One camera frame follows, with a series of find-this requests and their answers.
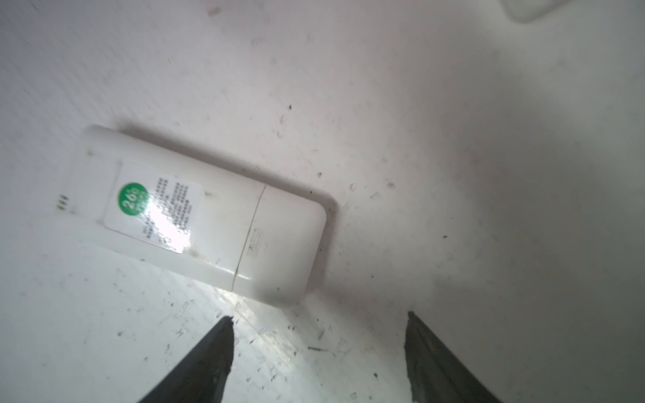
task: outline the white object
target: white object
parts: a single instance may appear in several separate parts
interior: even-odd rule
[[[69,235],[274,306],[304,297],[326,222],[316,202],[98,126],[57,212]]]

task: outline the white label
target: white label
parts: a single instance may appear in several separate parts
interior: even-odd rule
[[[198,184],[125,162],[110,196],[104,225],[182,253],[190,246],[191,225],[203,197]]]

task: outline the scratch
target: scratch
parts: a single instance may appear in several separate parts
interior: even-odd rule
[[[188,301],[181,304],[181,311],[179,312],[179,315],[177,317],[181,317],[181,315],[186,313],[186,309],[188,308],[188,305],[189,305]]]
[[[91,332],[92,332],[92,326],[90,326],[90,329],[87,331],[87,334],[85,335],[85,339],[83,340],[83,344],[87,344],[87,340],[89,340]]]

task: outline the green circle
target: green circle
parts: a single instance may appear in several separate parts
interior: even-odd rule
[[[119,207],[127,215],[139,215],[148,206],[148,191],[141,183],[131,182],[119,192]]]

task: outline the dirt speck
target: dirt speck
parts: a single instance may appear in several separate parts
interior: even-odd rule
[[[215,17],[217,14],[219,14],[221,12],[222,12],[222,9],[220,7],[211,8],[208,11],[208,16],[209,17]]]
[[[199,254],[198,251],[194,250],[193,248],[188,249],[188,256],[193,257],[195,259],[201,259],[202,256]]]

